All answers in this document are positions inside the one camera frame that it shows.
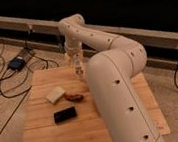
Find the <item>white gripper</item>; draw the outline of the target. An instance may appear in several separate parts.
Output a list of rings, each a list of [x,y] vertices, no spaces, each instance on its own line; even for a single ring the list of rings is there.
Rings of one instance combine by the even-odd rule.
[[[73,65],[76,60],[82,62],[84,53],[82,50],[82,43],[78,41],[67,42],[64,44],[64,47],[65,47],[64,60],[66,60],[67,65]]]

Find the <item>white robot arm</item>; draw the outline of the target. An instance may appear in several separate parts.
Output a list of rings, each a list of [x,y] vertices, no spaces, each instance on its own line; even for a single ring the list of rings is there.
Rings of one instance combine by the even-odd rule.
[[[127,37],[90,29],[79,14],[58,23],[68,57],[83,45],[98,51],[86,65],[87,84],[113,142],[165,142],[132,86],[147,62],[145,48]]]

